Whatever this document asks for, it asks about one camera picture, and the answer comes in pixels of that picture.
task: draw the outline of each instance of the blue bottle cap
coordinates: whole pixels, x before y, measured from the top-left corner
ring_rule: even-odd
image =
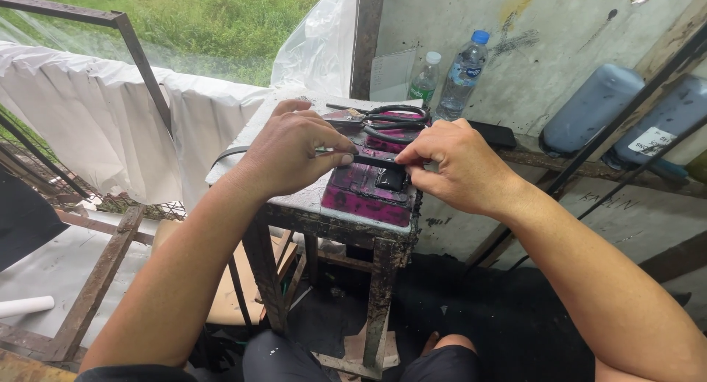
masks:
[[[483,30],[474,31],[472,34],[472,41],[479,44],[486,44],[489,42],[490,34]]]

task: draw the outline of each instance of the fingernail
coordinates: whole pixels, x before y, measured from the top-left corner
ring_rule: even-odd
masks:
[[[344,154],[344,156],[341,157],[341,165],[342,166],[348,166],[350,163],[353,163],[353,161],[354,161],[353,154]]]

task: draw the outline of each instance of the hand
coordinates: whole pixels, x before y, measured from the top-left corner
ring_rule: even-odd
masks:
[[[439,163],[439,172],[422,167],[428,159]],[[423,192],[460,211],[495,219],[513,213],[530,185],[462,118],[436,121],[395,162],[407,164],[412,184]]]
[[[261,201],[290,195],[314,183],[358,153],[349,138],[312,110],[305,100],[283,100],[255,138],[229,179]],[[333,152],[317,155],[318,147]]]

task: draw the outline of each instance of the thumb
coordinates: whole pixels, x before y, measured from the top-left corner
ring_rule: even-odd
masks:
[[[313,173],[317,177],[329,172],[332,168],[338,166],[348,166],[354,161],[354,156],[347,152],[326,152],[314,157],[311,161],[313,164]]]
[[[409,165],[405,169],[410,174],[412,185],[425,193],[437,197],[436,193],[446,186],[446,180],[437,172],[415,165]]]

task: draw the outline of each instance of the dirty table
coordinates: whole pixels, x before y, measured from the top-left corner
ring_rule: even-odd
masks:
[[[384,104],[337,98],[306,90],[276,90],[266,98],[229,148],[250,145],[278,102],[290,98],[311,101],[312,110],[321,115],[333,111],[325,106],[326,103],[368,110]],[[419,106],[415,100],[408,103]],[[242,156],[243,154],[234,154],[219,161],[209,172],[207,183],[213,185]],[[243,246],[270,324],[276,332],[287,333],[287,308],[279,288],[269,226],[297,231],[305,235],[306,257],[304,258],[309,269],[310,282],[313,285],[317,284],[317,260],[319,257],[327,262],[370,272],[371,283],[363,364],[355,364],[324,354],[315,354],[315,356],[326,367],[380,380],[383,375],[385,331],[387,330],[387,316],[390,310],[393,284],[397,269],[407,264],[412,248],[417,243],[421,193],[412,187],[408,188],[415,204],[410,224],[405,227],[395,226],[322,207],[322,196],[330,175],[331,173],[327,173],[313,185],[294,195],[274,197],[267,202],[243,235]],[[318,251],[318,237],[370,249],[373,251],[373,261],[363,262],[342,255]]]

